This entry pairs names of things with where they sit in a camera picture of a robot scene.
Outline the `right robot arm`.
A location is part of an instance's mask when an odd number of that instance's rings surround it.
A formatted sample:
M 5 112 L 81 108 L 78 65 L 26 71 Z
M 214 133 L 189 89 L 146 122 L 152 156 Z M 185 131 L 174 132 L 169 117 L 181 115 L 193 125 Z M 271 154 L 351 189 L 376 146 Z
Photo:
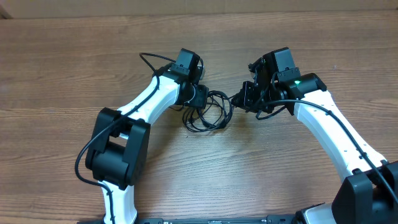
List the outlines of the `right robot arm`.
M 248 65 L 235 107 L 269 119 L 288 110 L 331 159 L 341 186 L 331 203 L 279 216 L 278 223 L 397 223 L 397 163 L 373 149 L 344 117 L 315 73 L 301 74 L 289 48 L 271 51 Z

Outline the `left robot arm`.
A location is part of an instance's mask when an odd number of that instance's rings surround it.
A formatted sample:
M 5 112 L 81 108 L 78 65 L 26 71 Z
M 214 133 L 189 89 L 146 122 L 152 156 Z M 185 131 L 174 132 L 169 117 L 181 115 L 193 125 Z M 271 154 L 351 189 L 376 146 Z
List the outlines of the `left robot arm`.
M 149 86 L 117 110 L 103 108 L 96 118 L 85 166 L 101 187 L 105 214 L 100 223 L 135 223 L 134 185 L 144 168 L 151 126 L 172 105 L 204 108 L 208 88 L 199 55 L 182 49 L 176 60 L 154 70 Z

